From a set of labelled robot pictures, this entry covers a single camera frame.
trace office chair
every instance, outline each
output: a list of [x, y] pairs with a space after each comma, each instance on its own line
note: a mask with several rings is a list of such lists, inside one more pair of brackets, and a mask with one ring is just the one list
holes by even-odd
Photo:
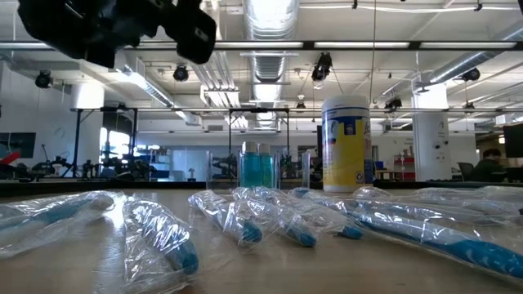
[[458, 163], [458, 165], [463, 181], [469, 181], [474, 165], [472, 163]]

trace wooden table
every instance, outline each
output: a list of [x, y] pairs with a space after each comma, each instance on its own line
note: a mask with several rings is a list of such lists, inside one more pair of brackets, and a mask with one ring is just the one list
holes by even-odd
[[[184, 220], [195, 191], [129, 190]], [[66, 239], [0, 261], [1, 293], [118, 293], [123, 281], [123, 218], [118, 211]], [[230, 257], [204, 271], [183, 293], [521, 293], [497, 278], [423, 251], [363, 238], [326, 236], [315, 249], [271, 236], [246, 254], [229, 239], [213, 249]]]

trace clear bottle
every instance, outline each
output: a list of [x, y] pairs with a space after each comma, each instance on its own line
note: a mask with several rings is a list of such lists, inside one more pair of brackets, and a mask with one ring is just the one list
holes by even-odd
[[239, 185], [241, 187], [252, 188], [261, 185], [260, 157], [257, 152], [256, 142], [244, 142], [239, 168]]
[[270, 155], [270, 145], [259, 144], [258, 154], [260, 155], [261, 185], [267, 188], [274, 188], [274, 164]]

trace red object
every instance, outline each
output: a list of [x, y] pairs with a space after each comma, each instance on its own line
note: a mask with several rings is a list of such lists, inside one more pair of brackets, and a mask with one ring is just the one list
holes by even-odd
[[11, 164], [18, 158], [20, 158], [20, 151], [15, 151], [15, 152], [7, 155], [6, 158], [0, 159], [0, 164]]

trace ceiling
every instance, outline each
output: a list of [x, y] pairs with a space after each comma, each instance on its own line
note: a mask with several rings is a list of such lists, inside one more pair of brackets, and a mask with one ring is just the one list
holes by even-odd
[[[486, 7], [517, 7], [516, 0], [490, 0], [482, 1]], [[297, 21], [297, 40], [372, 40], [375, 29], [377, 40], [490, 40], [494, 34], [507, 28], [509, 25], [523, 19], [518, 10], [486, 10], [457, 11], [443, 13], [394, 13], [364, 9], [372, 7], [374, 1], [359, 0], [359, 8], [325, 9], [330, 5], [350, 6], [351, 2], [333, 2], [332, 0], [315, 0], [301, 2], [301, 9]], [[428, 9], [428, 8], [460, 8], [475, 7], [476, 0], [378, 0], [378, 7], [392, 7], [400, 9]], [[220, 30], [226, 40], [244, 39], [244, 16], [241, 0], [220, 1], [221, 17]], [[23, 25], [16, 14], [16, 2], [0, 1], [0, 39], [2, 40], [31, 40], [25, 32]], [[167, 40], [162, 29], [155, 39]], [[284, 102], [279, 106], [294, 107], [297, 95], [305, 95], [307, 107], [320, 107], [322, 100], [341, 94], [357, 94], [371, 97], [376, 105], [383, 106], [387, 97], [381, 94], [403, 78], [412, 76], [413, 73], [427, 72], [440, 68], [454, 58], [461, 56], [463, 51], [333, 51], [333, 67], [336, 74], [331, 73], [321, 90], [313, 91], [310, 78], [307, 78], [311, 67], [317, 61], [318, 51], [299, 51], [299, 56], [289, 57], [284, 81], [290, 83], [283, 86], [282, 97]], [[204, 107], [199, 98], [201, 83], [190, 68], [190, 78], [186, 82], [175, 82], [172, 74], [177, 64], [186, 64], [174, 51], [126, 51], [128, 60], [140, 58], [146, 65], [146, 77], [154, 80], [173, 99], [185, 107]], [[15, 52], [14, 61], [18, 64], [34, 61], [71, 61], [58, 52]], [[240, 52], [227, 52], [230, 71], [234, 77], [235, 85], [239, 88], [240, 102], [248, 104], [251, 100], [251, 73], [249, 60], [241, 57]], [[111, 99], [124, 100], [129, 105], [150, 107], [150, 97], [140, 88], [118, 80], [115, 73], [90, 65], [87, 62], [77, 61], [92, 74], [71, 74], [67, 77], [62, 74], [66, 83], [88, 82], [94, 79], [104, 83], [109, 89]], [[450, 81], [447, 83], [449, 105], [460, 106], [466, 97], [472, 100], [496, 91], [501, 91], [519, 82], [523, 82], [523, 66], [512, 71], [499, 74], [495, 78], [491, 75], [521, 63], [523, 65], [523, 52], [508, 52], [485, 62], [478, 69], [481, 71], [481, 80], [469, 83], [470, 89], [464, 91], [461, 82]], [[410, 107], [409, 93], [401, 95], [404, 107]], [[498, 99], [489, 100], [481, 104], [481, 108], [497, 108], [511, 104], [511, 107], [521, 106], [517, 101], [523, 96], [520, 91], [515, 91], [509, 96], [500, 96]]]

